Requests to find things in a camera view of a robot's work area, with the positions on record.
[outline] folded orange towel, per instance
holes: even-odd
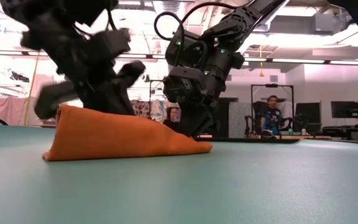
[[[52,148],[42,157],[70,161],[189,155],[211,149],[210,143],[196,142],[147,118],[62,105]]]

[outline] computer monitor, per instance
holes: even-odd
[[[358,101],[332,101],[333,118],[358,118]]]
[[[308,123],[321,122],[321,108],[320,103],[297,103],[295,116],[301,115]]]

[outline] teal table surface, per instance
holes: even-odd
[[[358,224],[358,144],[45,162],[53,135],[0,126],[0,224]]]

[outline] wall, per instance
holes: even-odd
[[[221,97],[236,97],[240,102],[251,102],[251,85],[255,84],[268,84],[270,82],[271,75],[278,75],[279,85],[285,85],[285,74],[281,73],[279,69],[263,69],[264,77],[260,76],[260,69],[249,71],[248,69],[231,70],[230,74],[232,80],[226,82],[226,91],[221,93]],[[261,98],[267,98],[270,95],[277,95],[279,98],[286,98],[291,100],[291,89],[286,88],[266,88],[266,87],[254,87],[254,101],[258,101]]]
[[[286,78],[297,90],[295,102],[321,101],[323,126],[358,124],[358,119],[331,116],[331,101],[358,101],[358,66],[300,65],[289,71]]]

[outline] pink curtain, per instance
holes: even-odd
[[[20,125],[25,98],[0,97],[0,119],[9,125]]]

